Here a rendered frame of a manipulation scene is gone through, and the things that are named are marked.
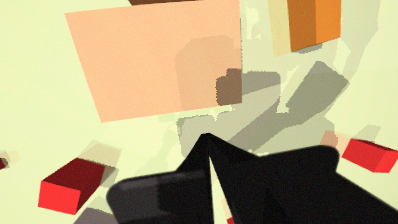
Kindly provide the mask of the orange flat bar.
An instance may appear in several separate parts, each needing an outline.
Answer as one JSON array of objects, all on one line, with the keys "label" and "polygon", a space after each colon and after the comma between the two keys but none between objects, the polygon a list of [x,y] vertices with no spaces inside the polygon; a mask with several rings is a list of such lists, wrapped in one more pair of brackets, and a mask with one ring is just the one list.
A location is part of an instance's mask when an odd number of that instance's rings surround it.
[{"label": "orange flat bar", "polygon": [[340,38],[341,0],[287,0],[291,52]]}]

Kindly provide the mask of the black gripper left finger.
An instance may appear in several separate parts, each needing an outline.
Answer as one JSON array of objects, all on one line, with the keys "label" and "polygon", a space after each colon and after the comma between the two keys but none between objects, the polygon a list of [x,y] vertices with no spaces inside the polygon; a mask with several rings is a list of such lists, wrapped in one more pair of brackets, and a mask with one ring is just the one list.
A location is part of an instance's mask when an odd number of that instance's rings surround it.
[{"label": "black gripper left finger", "polygon": [[106,203],[118,224],[190,210],[199,212],[201,224],[215,224],[206,134],[176,170],[121,179],[107,191]]}]

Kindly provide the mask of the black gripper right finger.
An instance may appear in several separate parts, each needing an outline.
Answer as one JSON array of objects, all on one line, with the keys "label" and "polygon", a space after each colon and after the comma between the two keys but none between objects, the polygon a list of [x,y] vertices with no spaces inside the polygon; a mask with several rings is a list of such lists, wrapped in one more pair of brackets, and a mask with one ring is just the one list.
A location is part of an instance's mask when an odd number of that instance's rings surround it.
[{"label": "black gripper right finger", "polygon": [[263,224],[267,183],[327,169],[336,171],[339,150],[315,145],[254,155],[206,133],[211,162],[234,224]]}]

